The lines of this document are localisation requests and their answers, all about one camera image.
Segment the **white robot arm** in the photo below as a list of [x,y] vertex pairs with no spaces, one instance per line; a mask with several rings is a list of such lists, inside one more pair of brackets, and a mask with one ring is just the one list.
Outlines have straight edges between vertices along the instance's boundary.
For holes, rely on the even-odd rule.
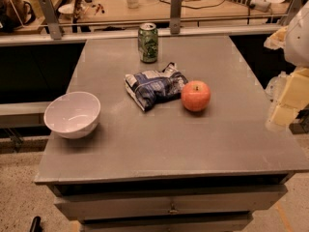
[[274,125],[287,127],[309,104],[309,1],[288,26],[268,37],[264,46],[282,48],[285,60],[295,65],[291,74],[278,80],[274,107],[268,119]]

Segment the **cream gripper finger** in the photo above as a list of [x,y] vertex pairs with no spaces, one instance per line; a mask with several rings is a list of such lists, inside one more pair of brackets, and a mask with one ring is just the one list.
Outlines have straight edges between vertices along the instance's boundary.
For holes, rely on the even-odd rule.
[[287,127],[295,120],[298,112],[299,110],[293,107],[276,104],[270,113],[269,120],[275,125]]
[[303,109],[309,104],[309,69],[296,67],[288,75],[279,103],[296,109]]

